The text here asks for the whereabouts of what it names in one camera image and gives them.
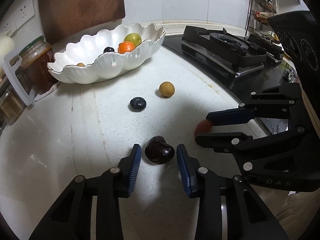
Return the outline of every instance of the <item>electrical outlet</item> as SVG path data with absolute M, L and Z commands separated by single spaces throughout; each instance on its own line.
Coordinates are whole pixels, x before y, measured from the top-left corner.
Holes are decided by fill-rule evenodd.
M 16 29 L 16 21 L 12 13 L 0 26 L 0 33 L 5 31 L 11 31 L 11 33 L 13 33 Z
M 20 28 L 27 20 L 33 17 L 33 15 L 35 15 L 35 11 L 33 9 L 32 0 L 25 0 L 14 11 L 17 29 Z

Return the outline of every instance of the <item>dark blue fruit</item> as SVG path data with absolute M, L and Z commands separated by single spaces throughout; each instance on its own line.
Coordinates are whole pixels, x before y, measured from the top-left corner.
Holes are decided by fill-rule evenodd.
M 133 98 L 130 101 L 131 109 L 135 112 L 140 112 L 144 110 L 147 106 L 147 102 L 143 98 Z
M 106 53 L 106 52 L 115 52 L 115 49 L 112 48 L 112 47 L 106 47 L 103 51 L 103 53 Z
M 154 136 L 148 141 L 144 153 L 151 163 L 164 164 L 174 157 L 174 148 L 162 136 Z

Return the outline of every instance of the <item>white scalloped bowl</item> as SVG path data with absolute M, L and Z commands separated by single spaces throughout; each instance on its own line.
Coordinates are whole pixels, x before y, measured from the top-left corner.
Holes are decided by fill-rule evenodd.
M 140 34 L 143 42 L 133 51 L 117 53 L 118 46 L 130 33 Z M 64 83 L 90 84 L 115 78 L 140 66 L 161 47 L 165 37 L 164 27 L 140 23 L 126 27 L 117 26 L 109 31 L 102 29 L 94 36 L 84 35 L 78 43 L 68 43 L 66 51 L 54 54 L 55 62 L 48 63 L 48 71 Z M 103 53 L 106 47 L 115 52 Z

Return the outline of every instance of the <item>jar with red sauce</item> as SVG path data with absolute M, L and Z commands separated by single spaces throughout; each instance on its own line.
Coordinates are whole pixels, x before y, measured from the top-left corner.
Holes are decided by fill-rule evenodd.
M 47 63 L 54 62 L 54 53 L 51 44 L 44 41 L 44 36 L 29 43 L 19 55 L 22 58 L 23 72 L 40 95 L 48 92 L 58 82 L 48 71 Z

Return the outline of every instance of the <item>wooden cutting board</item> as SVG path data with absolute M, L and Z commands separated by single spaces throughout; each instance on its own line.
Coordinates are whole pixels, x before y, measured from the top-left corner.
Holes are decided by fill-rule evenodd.
M 44 35 L 54 44 L 87 28 L 124 18 L 124 0 L 38 0 Z

